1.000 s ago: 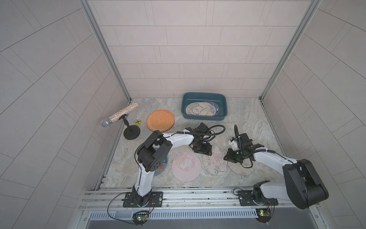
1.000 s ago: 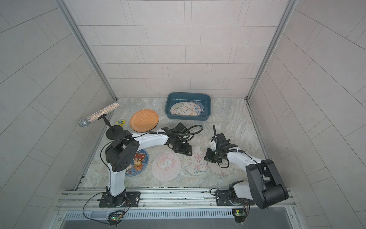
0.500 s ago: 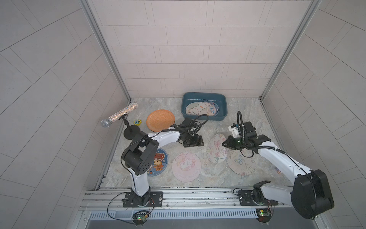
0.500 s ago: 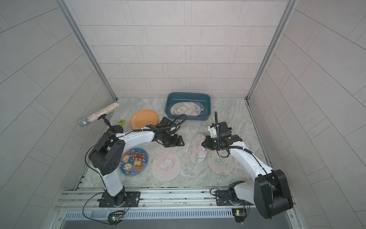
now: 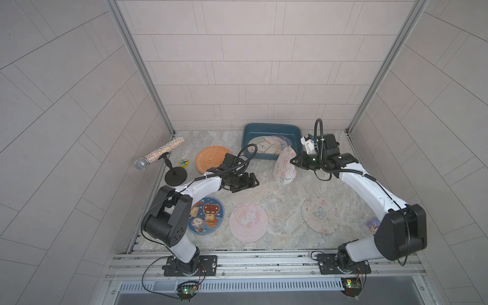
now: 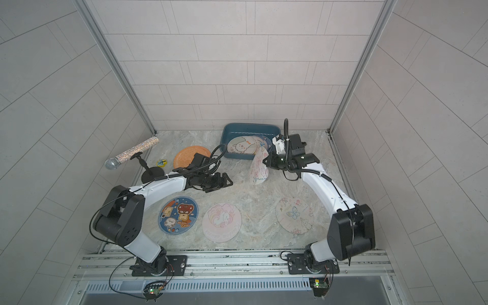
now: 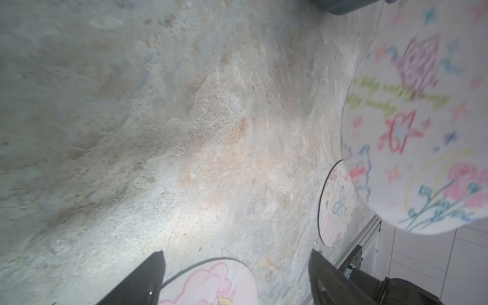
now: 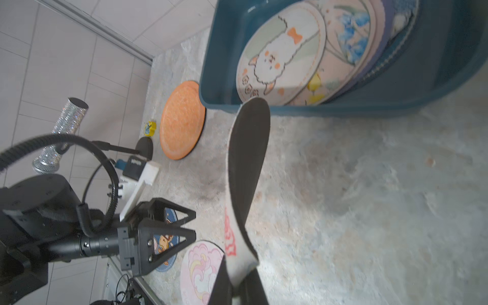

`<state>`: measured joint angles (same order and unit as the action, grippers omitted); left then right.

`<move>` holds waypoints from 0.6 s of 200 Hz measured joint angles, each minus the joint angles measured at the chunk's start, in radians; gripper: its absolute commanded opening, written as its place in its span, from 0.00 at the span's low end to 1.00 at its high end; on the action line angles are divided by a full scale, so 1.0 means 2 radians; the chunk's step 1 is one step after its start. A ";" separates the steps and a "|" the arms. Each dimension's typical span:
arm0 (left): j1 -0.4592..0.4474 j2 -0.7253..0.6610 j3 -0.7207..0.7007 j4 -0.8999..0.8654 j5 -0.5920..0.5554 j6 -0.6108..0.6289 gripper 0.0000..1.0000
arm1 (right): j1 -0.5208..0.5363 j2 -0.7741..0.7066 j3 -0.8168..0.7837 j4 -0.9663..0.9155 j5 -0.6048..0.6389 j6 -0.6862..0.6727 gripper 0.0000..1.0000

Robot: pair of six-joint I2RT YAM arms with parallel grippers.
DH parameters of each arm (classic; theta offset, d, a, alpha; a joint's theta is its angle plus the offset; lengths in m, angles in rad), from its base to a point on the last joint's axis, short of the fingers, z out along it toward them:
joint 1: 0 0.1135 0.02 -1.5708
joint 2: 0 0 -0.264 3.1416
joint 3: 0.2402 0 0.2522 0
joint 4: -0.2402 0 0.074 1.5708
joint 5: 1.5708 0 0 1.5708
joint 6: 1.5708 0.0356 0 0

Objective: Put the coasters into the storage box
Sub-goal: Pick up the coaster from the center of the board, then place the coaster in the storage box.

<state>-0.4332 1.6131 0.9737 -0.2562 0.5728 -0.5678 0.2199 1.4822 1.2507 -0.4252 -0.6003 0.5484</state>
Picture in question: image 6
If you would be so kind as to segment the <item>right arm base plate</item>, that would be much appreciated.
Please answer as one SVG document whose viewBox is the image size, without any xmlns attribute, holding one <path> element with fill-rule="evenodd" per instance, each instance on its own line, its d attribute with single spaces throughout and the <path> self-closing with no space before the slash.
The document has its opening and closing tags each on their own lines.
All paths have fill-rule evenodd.
<svg viewBox="0 0 488 305">
<path fill-rule="evenodd" d="M 309 252 L 295 254 L 283 251 L 280 258 L 287 263 L 290 275 L 335 275 L 340 273 L 336 260 L 317 262 Z"/>
</svg>

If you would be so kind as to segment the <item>white butterfly bow coaster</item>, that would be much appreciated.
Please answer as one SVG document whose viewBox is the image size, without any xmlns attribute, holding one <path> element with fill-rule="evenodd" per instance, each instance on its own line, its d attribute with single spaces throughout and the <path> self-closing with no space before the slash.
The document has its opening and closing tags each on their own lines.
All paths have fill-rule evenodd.
<svg viewBox="0 0 488 305">
<path fill-rule="evenodd" d="M 252 185 L 262 184 L 269 175 L 269 169 L 263 161 L 269 156 L 267 149 L 260 147 L 252 160 L 249 181 Z"/>
</svg>

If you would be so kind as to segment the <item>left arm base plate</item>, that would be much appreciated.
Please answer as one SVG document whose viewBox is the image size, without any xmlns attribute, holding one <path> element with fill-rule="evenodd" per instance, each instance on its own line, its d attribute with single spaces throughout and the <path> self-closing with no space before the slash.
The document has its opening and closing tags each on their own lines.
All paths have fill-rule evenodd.
<svg viewBox="0 0 488 305">
<path fill-rule="evenodd" d="M 133 277 L 180 277 L 185 273 L 187 262 L 186 255 L 158 256 L 153 263 L 137 258 L 130 270 Z"/>
</svg>

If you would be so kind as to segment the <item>white alpaca coaster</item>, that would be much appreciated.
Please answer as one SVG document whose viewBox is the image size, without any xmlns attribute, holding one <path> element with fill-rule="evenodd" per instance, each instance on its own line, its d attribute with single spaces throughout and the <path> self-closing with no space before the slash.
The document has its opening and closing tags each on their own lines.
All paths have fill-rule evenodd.
<svg viewBox="0 0 488 305">
<path fill-rule="evenodd" d="M 259 137 L 255 136 L 235 137 L 228 143 L 227 152 L 238 155 L 254 155 L 265 144 Z"/>
</svg>

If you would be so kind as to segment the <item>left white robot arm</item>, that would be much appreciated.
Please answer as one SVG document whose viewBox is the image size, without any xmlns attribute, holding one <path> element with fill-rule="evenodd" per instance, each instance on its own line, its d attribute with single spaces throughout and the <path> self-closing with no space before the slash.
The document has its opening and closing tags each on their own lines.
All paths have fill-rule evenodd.
<svg viewBox="0 0 488 305">
<path fill-rule="evenodd" d="M 90 231 L 100 233 L 136 258 L 130 267 L 134 276 L 164 274 L 169 268 L 166 250 L 142 232 L 144 212 L 152 204 L 187 189 L 209 193 L 232 186 L 229 176 L 217 171 L 223 156 L 195 154 L 189 166 L 168 174 L 157 166 L 147 169 L 148 176 L 141 186 L 115 186 L 94 213 Z"/>
</svg>

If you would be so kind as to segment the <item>teal plastic storage box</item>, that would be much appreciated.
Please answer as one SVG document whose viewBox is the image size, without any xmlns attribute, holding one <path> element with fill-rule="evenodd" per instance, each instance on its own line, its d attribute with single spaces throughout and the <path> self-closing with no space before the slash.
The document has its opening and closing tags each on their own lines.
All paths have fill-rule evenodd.
<svg viewBox="0 0 488 305">
<path fill-rule="evenodd" d="M 221 152 L 228 159 L 253 160 L 255 154 L 263 147 L 270 152 L 274 147 L 272 140 L 281 133 L 275 125 L 257 123 L 227 124 L 221 135 Z"/>
</svg>

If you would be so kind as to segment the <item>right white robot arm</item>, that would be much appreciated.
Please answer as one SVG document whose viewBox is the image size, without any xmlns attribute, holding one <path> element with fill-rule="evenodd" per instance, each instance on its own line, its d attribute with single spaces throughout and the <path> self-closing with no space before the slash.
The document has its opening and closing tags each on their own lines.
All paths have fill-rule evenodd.
<svg viewBox="0 0 488 305">
<path fill-rule="evenodd" d="M 263 163 L 271 169 L 290 172 L 305 181 L 330 215 L 327 237 L 306 247 L 306 267 L 312 272 L 333 261 L 352 257 L 376 248 L 373 211 L 359 205 L 328 176 L 320 160 L 305 151 L 300 135 L 278 135 L 274 148 Z"/>
</svg>

